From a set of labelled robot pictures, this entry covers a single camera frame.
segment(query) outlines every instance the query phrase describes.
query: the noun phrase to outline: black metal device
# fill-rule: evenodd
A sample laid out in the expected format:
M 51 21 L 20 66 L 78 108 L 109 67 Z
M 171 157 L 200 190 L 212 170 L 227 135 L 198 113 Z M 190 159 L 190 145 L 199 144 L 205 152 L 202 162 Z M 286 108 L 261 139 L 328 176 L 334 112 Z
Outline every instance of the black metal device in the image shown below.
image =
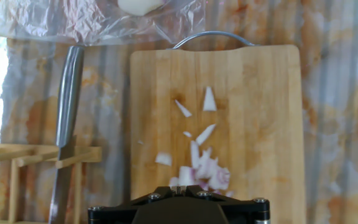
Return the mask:
M 240 201 L 200 186 L 157 187 L 117 207 L 91 207 L 88 224 L 270 224 L 270 202 Z

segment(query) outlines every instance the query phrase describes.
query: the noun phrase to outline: metal handle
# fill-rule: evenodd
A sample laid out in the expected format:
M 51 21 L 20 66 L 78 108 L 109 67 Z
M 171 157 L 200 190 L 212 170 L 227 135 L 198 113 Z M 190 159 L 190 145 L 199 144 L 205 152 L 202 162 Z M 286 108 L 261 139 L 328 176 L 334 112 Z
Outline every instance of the metal handle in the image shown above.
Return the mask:
M 227 37 L 232 37 L 237 39 L 238 41 L 242 42 L 243 44 L 247 45 L 247 46 L 259 46 L 259 44 L 253 44 L 251 42 L 249 42 L 248 40 L 245 40 L 244 38 L 240 37 L 239 35 L 236 34 L 232 34 L 229 32 L 223 32 L 223 31 L 205 31 L 205 32 L 200 32 L 198 34 L 189 36 L 185 39 L 183 39 L 181 42 L 179 42 L 178 44 L 176 44 L 173 48 L 171 48 L 172 50 L 176 50 L 179 49 L 183 44 L 187 43 L 189 40 L 193 40 L 194 38 L 197 37 L 202 37 L 205 35 L 224 35 Z
M 59 148 L 66 146 L 73 136 L 83 64 L 84 49 L 71 46 L 67 52 L 58 97 L 56 145 Z

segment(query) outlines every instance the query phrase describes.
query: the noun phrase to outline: cutting board handle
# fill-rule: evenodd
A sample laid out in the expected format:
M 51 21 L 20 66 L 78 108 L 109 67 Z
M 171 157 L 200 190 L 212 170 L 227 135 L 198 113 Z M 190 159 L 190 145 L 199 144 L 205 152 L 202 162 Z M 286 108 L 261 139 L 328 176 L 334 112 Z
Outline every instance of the cutting board handle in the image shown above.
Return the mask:
M 183 39 L 181 42 L 179 42 L 178 44 L 176 44 L 173 48 L 171 48 L 170 50 L 176 50 L 179 49 L 183 44 L 187 43 L 189 40 L 193 40 L 194 38 L 197 37 L 202 37 L 205 35 L 225 35 L 226 37 L 232 37 L 237 39 L 238 41 L 242 42 L 243 44 L 245 44 L 246 46 L 259 46 L 259 44 L 253 44 L 251 42 L 249 42 L 248 40 L 245 40 L 244 38 L 240 37 L 239 35 L 236 34 L 232 34 L 229 32 L 223 32 L 223 31 L 205 31 L 205 32 L 200 32 L 198 34 L 195 35 L 191 35 L 185 39 Z

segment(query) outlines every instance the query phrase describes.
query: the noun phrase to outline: onion piece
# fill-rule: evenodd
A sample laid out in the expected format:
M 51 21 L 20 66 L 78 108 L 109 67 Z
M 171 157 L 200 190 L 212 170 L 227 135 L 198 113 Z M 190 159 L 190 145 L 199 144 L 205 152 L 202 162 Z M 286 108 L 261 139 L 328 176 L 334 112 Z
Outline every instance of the onion piece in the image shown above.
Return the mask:
M 191 186 L 195 184 L 195 170 L 191 167 L 180 167 L 179 180 L 180 186 Z
M 200 146 L 208 137 L 211 135 L 212 131 L 214 130 L 216 124 L 209 125 L 196 139 L 197 144 Z
M 144 16 L 164 5 L 164 0 L 118 0 L 118 7 L 134 16 Z
M 179 186 L 179 178 L 178 177 L 172 177 L 169 180 L 169 186 L 170 187 Z
M 197 169 L 199 166 L 199 160 L 200 160 L 200 152 L 198 151 L 197 142 L 191 141 L 190 151 L 191 151 L 191 166 L 193 168 Z
M 213 193 L 218 194 L 218 195 L 222 195 L 222 193 L 219 190 L 214 190 Z
M 204 108 L 203 111 L 216 111 L 216 103 L 212 88 L 208 86 L 205 91 Z
M 185 115 L 185 117 L 188 118 L 191 116 L 190 111 L 188 109 L 186 109 L 183 105 L 181 105 L 178 100 L 175 100 L 175 103 L 178 105 L 179 109 L 181 110 L 183 115 Z
M 208 183 L 202 180 L 196 180 L 196 185 L 199 185 L 203 190 L 208 191 Z
M 219 167 L 214 170 L 214 174 L 208 181 L 209 187 L 214 190 L 227 190 L 229 187 L 230 172 L 227 168 Z
M 196 170 L 197 179 L 209 179 L 215 173 L 218 168 L 218 158 L 211 159 L 212 149 L 203 151 L 203 155 L 199 159 L 198 169 Z
M 167 152 L 159 152 L 155 158 L 155 162 L 167 166 L 172 166 L 172 156 Z
M 188 132 L 188 131 L 184 131 L 184 132 L 183 132 L 183 134 L 184 134 L 185 136 L 187 136 L 187 137 L 191 138 L 191 134 L 190 134 L 190 132 Z
M 234 191 L 233 190 L 230 190 L 230 191 L 228 191 L 228 192 L 226 192 L 226 197 L 233 197 L 233 195 L 234 195 Z

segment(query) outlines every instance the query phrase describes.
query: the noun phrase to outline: plastic bag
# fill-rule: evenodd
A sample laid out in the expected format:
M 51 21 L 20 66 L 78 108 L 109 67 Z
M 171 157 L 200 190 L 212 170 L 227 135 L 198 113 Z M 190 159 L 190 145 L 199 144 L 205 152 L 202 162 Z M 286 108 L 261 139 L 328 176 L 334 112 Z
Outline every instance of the plastic bag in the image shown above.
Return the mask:
M 145 16 L 120 10 L 117 0 L 0 1 L 0 36 L 80 45 L 167 40 L 204 31 L 204 0 L 167 0 Z

